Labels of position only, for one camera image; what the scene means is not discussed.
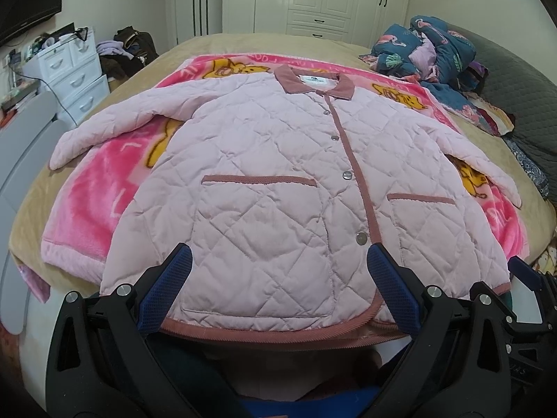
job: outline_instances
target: pocket trim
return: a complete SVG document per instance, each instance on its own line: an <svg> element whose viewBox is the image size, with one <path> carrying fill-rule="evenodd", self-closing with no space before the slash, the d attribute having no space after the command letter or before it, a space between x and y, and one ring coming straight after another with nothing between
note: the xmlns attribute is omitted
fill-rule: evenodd
<svg viewBox="0 0 557 418"><path fill-rule="evenodd" d="M236 184L303 184L317 187L315 179L302 178L299 176L231 176L226 174L212 174L205 176L201 183L205 182L229 182Z"/></svg>
<svg viewBox="0 0 557 418"><path fill-rule="evenodd" d="M430 196L430 195L416 195L413 193L389 193L386 199L393 201L395 199L409 199L410 201L421 201L423 203L445 203L456 205L452 198L445 198L443 196Z"/></svg>

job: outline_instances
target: jacket pocket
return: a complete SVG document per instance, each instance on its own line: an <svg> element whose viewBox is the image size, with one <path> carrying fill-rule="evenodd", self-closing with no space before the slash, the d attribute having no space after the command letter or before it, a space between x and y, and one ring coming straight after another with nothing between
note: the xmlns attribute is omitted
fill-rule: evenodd
<svg viewBox="0 0 557 418"><path fill-rule="evenodd" d="M236 317L330 315L331 266L314 179L205 176L191 237L190 310Z"/></svg>
<svg viewBox="0 0 557 418"><path fill-rule="evenodd" d="M387 195L398 230L402 265L425 285L464 297L480 280L476 247L455 201L443 196Z"/></svg>

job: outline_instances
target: jacket collar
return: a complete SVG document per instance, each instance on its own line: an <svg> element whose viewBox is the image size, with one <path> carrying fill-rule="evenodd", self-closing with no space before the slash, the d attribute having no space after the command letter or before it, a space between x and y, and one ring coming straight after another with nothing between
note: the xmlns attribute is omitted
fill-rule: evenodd
<svg viewBox="0 0 557 418"><path fill-rule="evenodd" d="M302 83L299 79L300 75L312 75L314 77L329 78L333 80L338 80L338 85L332 90L320 91L312 88L311 86ZM307 92L317 92L318 94L328 94L331 97L336 97L337 99L351 100L354 96L354 83L344 74L339 74L336 72L314 72L306 71L303 69L296 69L283 64L282 66L275 69L275 78L281 84L284 91L288 94L299 94Z"/></svg>

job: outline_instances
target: blue gripper pad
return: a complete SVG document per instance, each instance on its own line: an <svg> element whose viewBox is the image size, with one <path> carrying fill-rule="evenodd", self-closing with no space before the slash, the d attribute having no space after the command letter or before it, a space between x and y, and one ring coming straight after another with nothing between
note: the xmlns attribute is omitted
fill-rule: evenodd
<svg viewBox="0 0 557 418"><path fill-rule="evenodd" d="M369 247L368 270L373 281L389 307L398 329L415 338L422 328L419 303L398 274L397 268L379 246Z"/></svg>
<svg viewBox="0 0 557 418"><path fill-rule="evenodd" d="M146 337L158 332L193 264L191 249L184 245L172 258L139 305L138 330Z"/></svg>
<svg viewBox="0 0 557 418"><path fill-rule="evenodd" d="M542 288L541 275L518 256L509 259L509 272L516 276L531 291L539 291Z"/></svg>

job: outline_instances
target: silver bolt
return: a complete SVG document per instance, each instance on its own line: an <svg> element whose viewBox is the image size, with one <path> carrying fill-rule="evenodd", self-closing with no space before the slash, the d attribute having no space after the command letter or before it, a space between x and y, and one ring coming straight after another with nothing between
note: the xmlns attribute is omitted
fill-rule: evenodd
<svg viewBox="0 0 557 418"><path fill-rule="evenodd" d="M485 294L480 295L480 301L484 305L491 305L491 297L489 297L489 295L485 295Z"/></svg>
<svg viewBox="0 0 557 418"><path fill-rule="evenodd" d="M129 284L122 284L116 289L116 293L121 297L126 297L130 292L132 292L132 287Z"/></svg>
<svg viewBox="0 0 557 418"><path fill-rule="evenodd" d="M437 286L428 287L427 293L434 298L441 297L441 289L439 289Z"/></svg>
<svg viewBox="0 0 557 418"><path fill-rule="evenodd" d="M76 291L72 291L70 292L68 295L66 295L66 301L68 303L73 303L74 301L76 301L79 298L79 295L77 294Z"/></svg>

